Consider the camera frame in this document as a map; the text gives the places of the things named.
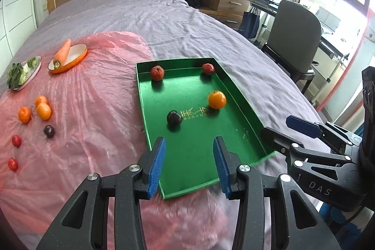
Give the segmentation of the orange fruit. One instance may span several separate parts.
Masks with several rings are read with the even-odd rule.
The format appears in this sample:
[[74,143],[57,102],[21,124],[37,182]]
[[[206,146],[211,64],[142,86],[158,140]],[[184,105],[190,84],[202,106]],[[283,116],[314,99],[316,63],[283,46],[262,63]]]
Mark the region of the orange fruit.
[[221,91],[213,91],[208,96],[209,107],[214,110],[220,110],[226,106],[227,98]]

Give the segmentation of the green tray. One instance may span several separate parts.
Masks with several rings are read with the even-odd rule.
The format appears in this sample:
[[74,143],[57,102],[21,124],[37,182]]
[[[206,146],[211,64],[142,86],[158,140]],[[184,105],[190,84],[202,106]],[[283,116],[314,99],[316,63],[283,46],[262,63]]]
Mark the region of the green tray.
[[[210,63],[215,74],[205,75],[202,65]],[[162,81],[151,79],[150,71],[161,66]],[[215,58],[181,58],[139,62],[137,86],[148,147],[162,136],[167,153],[160,176],[163,199],[186,195],[218,182],[213,155],[215,137],[224,139],[229,151],[250,166],[266,161],[271,147],[261,140],[263,124],[250,103]],[[221,91],[227,98],[220,110],[209,107],[208,96]],[[169,126],[171,110],[182,115],[182,123]]]

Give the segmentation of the dark plum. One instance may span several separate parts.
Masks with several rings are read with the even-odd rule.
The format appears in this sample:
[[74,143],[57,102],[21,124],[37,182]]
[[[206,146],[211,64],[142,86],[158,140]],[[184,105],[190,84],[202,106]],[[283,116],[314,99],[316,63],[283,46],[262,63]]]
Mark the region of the dark plum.
[[169,126],[178,126],[182,123],[183,117],[176,110],[171,110],[167,114],[167,123]]
[[53,138],[55,135],[55,129],[51,125],[46,125],[43,129],[43,133],[46,135],[47,138]]

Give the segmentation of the small red apple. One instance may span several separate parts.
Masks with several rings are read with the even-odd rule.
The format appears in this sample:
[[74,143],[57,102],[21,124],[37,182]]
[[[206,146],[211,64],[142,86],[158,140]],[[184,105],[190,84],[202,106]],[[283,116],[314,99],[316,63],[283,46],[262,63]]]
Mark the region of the small red apple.
[[13,146],[17,148],[19,148],[22,144],[22,139],[17,134],[12,136],[11,141],[12,141]]

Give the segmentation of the large orange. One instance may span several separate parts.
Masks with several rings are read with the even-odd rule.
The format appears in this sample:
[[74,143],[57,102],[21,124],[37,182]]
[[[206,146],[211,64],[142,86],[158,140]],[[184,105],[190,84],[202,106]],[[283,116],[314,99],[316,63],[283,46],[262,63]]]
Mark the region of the large orange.
[[36,108],[37,115],[42,120],[48,120],[52,115],[52,110],[47,103],[41,102]]

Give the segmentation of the wrinkled red apple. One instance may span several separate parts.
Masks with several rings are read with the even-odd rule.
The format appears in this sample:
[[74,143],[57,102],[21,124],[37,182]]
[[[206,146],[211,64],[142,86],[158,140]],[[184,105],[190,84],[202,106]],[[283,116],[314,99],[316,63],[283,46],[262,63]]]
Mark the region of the wrinkled red apple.
[[150,76],[151,76],[151,79],[153,79],[153,81],[156,81],[156,82],[162,81],[164,78],[164,75],[165,75],[165,71],[161,66],[157,65],[151,68]]

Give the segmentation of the grey office chair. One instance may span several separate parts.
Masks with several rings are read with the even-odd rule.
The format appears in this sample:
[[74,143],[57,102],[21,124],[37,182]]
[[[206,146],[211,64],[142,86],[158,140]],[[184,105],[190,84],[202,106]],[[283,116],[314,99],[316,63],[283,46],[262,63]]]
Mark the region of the grey office chair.
[[315,77],[312,65],[318,47],[317,43],[312,43],[307,38],[300,39],[298,34],[290,30],[278,34],[271,28],[268,41],[261,51],[281,65],[289,73],[293,82],[305,81],[302,89],[302,93],[305,93]]

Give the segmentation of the small red tomato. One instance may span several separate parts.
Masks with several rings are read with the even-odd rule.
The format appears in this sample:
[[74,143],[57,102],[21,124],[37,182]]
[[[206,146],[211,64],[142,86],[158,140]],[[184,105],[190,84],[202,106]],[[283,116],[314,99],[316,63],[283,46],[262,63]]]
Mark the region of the small red tomato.
[[12,171],[17,171],[17,169],[19,167],[17,160],[14,159],[14,158],[9,158],[9,160],[8,160],[8,167]]

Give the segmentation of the pink plastic sheet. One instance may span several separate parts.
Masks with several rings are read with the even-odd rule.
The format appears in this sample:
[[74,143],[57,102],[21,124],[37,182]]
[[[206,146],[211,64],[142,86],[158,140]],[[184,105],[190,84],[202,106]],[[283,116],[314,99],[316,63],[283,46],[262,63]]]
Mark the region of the pink plastic sheet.
[[[33,36],[15,60],[41,56],[37,76],[19,92],[1,84],[1,210],[28,249],[37,247],[89,173],[118,173],[147,147],[135,79],[136,63],[153,59],[147,42],[140,35],[115,31],[79,42],[88,47],[83,61],[53,75],[48,63],[62,40]],[[40,95],[52,110],[48,120],[36,112]],[[18,118],[22,107],[30,108],[28,124]],[[46,125],[54,127],[53,138],[43,133]],[[22,139],[19,148],[11,141],[15,134]],[[17,171],[9,169],[9,158],[17,160]]]

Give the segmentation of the dark blue bag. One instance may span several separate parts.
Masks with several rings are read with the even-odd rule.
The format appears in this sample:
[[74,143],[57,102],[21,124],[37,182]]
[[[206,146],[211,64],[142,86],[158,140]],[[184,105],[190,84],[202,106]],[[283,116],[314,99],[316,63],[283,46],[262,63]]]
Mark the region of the dark blue bag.
[[252,7],[250,11],[244,12],[238,32],[246,39],[254,39],[259,28],[259,10]]

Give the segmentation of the small mandarin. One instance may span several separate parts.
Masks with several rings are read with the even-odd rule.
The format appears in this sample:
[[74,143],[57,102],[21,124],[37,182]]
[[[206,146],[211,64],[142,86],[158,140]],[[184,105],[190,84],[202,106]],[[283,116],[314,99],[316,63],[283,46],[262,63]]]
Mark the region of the small mandarin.
[[43,96],[43,95],[40,95],[36,98],[35,100],[35,106],[38,107],[39,104],[41,103],[45,103],[45,104],[48,104],[48,99],[47,97]]
[[18,118],[22,124],[28,124],[31,120],[31,111],[28,107],[22,107],[19,109]]

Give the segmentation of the desk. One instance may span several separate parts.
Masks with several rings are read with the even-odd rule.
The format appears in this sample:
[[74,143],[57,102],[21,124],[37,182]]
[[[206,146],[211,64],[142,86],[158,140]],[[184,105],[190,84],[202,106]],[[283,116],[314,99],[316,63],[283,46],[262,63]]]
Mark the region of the desk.
[[272,16],[275,21],[273,30],[282,34],[287,30],[317,43],[319,48],[330,56],[347,60],[350,52],[343,47],[343,42],[335,36],[335,31],[322,23],[316,14],[299,3],[283,0],[277,6],[267,0],[248,0],[251,7]]

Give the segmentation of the carrot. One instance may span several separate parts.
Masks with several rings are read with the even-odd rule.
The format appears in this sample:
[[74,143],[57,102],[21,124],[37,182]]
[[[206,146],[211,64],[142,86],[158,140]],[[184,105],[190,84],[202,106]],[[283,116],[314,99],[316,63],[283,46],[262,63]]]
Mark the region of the carrot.
[[70,48],[71,48],[71,40],[68,39],[62,44],[61,48],[58,50],[58,52],[55,54],[53,58],[54,69],[58,69],[61,66],[63,66],[63,64],[65,64]]

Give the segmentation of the orange oval dish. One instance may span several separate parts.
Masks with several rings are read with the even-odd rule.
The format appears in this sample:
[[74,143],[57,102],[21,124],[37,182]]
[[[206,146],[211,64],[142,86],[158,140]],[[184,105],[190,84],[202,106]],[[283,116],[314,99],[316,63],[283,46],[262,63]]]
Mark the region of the orange oval dish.
[[83,58],[86,56],[88,48],[86,44],[76,44],[71,46],[70,51],[67,55],[65,64],[58,69],[54,68],[53,60],[48,64],[48,70],[52,74],[61,74],[67,72],[69,69],[73,68],[79,64]]

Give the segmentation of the white wardrobe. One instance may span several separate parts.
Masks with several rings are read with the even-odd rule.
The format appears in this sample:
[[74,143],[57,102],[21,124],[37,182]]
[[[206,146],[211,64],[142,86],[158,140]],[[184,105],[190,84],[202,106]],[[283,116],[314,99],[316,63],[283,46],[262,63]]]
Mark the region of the white wardrobe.
[[36,29],[34,0],[1,0],[1,73]]

